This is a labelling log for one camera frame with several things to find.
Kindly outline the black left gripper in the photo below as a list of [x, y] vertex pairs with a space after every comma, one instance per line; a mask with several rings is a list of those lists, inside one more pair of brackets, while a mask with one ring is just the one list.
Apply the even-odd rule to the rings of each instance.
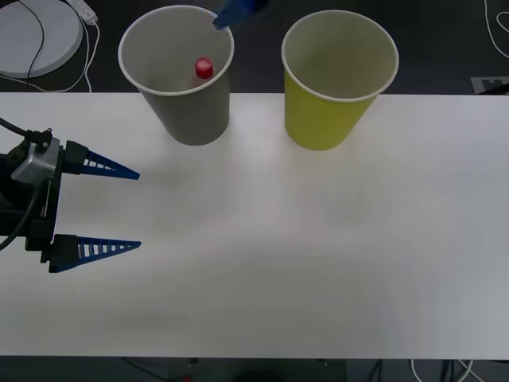
[[56, 168], [37, 185], [15, 181], [1, 160], [1, 249], [15, 239], [25, 240], [26, 251], [48, 248], [49, 273], [60, 273], [139, 248], [142, 243], [76, 235], [54, 235], [60, 184], [64, 172], [138, 180], [140, 174], [90, 151], [77, 142], [67, 141], [57, 149]]

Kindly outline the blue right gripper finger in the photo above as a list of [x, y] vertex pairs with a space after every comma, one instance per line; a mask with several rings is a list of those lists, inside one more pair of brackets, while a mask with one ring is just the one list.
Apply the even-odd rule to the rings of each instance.
[[226, 1], [223, 9], [214, 18], [212, 24], [218, 30], [230, 28], [253, 17], [266, 5], [267, 0]]

